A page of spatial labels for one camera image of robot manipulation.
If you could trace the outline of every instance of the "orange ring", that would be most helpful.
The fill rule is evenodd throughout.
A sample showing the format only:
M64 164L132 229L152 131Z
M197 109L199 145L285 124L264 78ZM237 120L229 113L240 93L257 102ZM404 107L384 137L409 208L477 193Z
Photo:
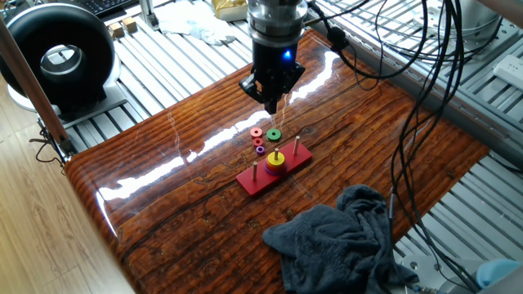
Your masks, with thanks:
M256 138L253 140L254 147L263 146L263 139L262 138Z
M251 129L251 137L253 139L260 138L263 135L263 131L259 127L253 127Z

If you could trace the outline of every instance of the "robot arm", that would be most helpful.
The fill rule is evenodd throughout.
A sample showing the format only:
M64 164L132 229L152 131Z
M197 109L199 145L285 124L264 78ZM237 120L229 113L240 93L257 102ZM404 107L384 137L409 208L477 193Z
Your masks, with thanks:
M254 100L263 103L269 114L276 113L282 95L291 91L305 71L296 62L296 54L306 13L305 0L248 2L253 68L239 85Z

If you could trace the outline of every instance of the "yellow ring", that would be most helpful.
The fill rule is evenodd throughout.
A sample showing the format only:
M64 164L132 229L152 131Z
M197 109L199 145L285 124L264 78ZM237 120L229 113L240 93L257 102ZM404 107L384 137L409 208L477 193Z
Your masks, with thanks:
M267 156L267 164L270 167L274 168L281 168L284 167L285 164L285 156L281 154L281 152L278 153L278 159L275 159L275 153L271 152L269 156Z

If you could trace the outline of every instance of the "glossy wooden table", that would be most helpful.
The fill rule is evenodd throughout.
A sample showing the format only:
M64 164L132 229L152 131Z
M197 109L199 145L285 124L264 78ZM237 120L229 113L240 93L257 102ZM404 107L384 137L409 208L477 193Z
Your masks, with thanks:
M315 32L302 39L298 60L306 72L274 121L283 141L266 147L300 135L313 161L259 198L235 181L260 160L250 128L272 127L262 105L238 87L249 67L67 164L70 183L138 292L283 292L279 254L262 242L264 229L319 203L334 206L348 185L387 195L390 157L412 99L386 81L363 91ZM414 164L420 209L427 212L486 152L441 122ZM409 224L396 215L398 239Z

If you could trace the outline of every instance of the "wooden pole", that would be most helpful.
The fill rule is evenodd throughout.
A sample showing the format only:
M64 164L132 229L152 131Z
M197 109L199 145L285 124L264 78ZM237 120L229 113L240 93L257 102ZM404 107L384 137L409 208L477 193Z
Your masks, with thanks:
M297 153L297 147L298 147L299 143L300 143L300 136L296 136L296 140L294 140L294 150L293 150L294 155L296 155L296 153Z
M65 132L64 126L60 123L60 119L58 119L58 116L52 109L51 102L49 102L49 99L43 92L42 87L2 19L0 19L0 56L2 56L15 76L16 81L22 86L24 93L33 103L34 108L42 118L53 139L58 143L68 140L69 137Z
M253 163L253 180L256 180L256 173L257 173L258 163Z

